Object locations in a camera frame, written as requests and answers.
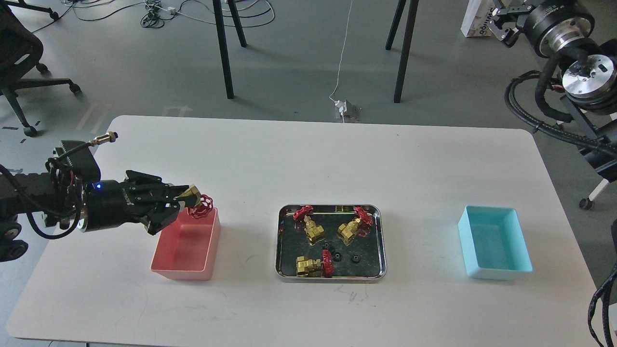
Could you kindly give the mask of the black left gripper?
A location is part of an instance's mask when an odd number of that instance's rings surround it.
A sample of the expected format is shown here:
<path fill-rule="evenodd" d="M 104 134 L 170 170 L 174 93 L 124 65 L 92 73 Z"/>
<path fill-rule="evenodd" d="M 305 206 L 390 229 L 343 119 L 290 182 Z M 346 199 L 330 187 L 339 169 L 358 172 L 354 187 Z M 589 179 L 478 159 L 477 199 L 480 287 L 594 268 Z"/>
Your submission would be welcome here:
<path fill-rule="evenodd" d="M 159 176 L 126 171 L 125 180 L 102 180 L 84 192 L 80 231 L 106 230 L 125 223 L 141 223 L 156 235 L 176 221 L 184 205 L 165 207 L 165 199 L 186 199 L 189 185 L 171 186 Z"/>

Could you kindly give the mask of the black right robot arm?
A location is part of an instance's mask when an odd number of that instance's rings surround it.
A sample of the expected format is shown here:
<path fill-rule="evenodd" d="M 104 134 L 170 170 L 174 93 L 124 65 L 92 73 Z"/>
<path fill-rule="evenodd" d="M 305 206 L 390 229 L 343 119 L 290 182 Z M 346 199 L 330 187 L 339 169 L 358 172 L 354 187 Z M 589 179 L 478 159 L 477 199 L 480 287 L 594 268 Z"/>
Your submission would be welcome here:
<path fill-rule="evenodd" d="M 608 183 L 616 180 L 616 122 L 597 127 L 587 114 L 616 112 L 616 40 L 597 44 L 590 38 L 595 20 L 577 0 L 514 0 L 494 2 L 490 31 L 505 46 L 525 35 L 542 70 L 515 77 L 505 90 L 505 104 L 516 117 L 557 140 L 573 144 L 595 172 Z M 582 134 L 549 125 L 527 112 L 516 100 L 516 86 L 536 79 L 534 101 L 544 116 L 560 123 L 575 121 Z"/>

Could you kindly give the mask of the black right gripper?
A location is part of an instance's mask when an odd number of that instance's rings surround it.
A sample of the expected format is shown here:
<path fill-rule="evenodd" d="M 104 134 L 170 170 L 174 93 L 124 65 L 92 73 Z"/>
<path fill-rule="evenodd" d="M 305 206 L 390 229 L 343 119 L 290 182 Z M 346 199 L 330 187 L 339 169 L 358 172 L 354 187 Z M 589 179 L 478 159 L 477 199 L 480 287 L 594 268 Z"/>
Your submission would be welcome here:
<path fill-rule="evenodd" d="M 489 29 L 509 48 L 516 43 L 522 29 L 534 52 L 542 58 L 568 47 L 596 53 L 596 44 L 589 38 L 595 18 L 577 0 L 525 0 L 511 7 L 505 7 L 501 0 L 493 3 Z M 519 17 L 498 17 L 522 13 L 528 13 L 524 21 Z"/>

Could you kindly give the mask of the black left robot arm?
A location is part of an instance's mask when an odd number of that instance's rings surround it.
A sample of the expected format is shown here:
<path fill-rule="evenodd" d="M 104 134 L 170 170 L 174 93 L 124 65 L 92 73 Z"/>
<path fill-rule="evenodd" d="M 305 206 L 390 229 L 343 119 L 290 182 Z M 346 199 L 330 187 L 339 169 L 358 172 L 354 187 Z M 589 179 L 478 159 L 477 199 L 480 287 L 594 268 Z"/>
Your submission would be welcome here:
<path fill-rule="evenodd" d="M 108 132 L 90 141 L 63 140 L 44 173 L 13 175 L 1 168 L 2 262 L 18 259 L 28 250 L 28 244 L 17 239 L 20 214 L 48 240 L 61 239 L 76 228 L 106 230 L 125 223 L 141 223 L 156 235 L 182 209 L 201 203 L 196 187 L 172 186 L 143 172 L 126 171 L 121 182 L 102 180 L 90 148 L 116 139 L 117 133 Z"/>

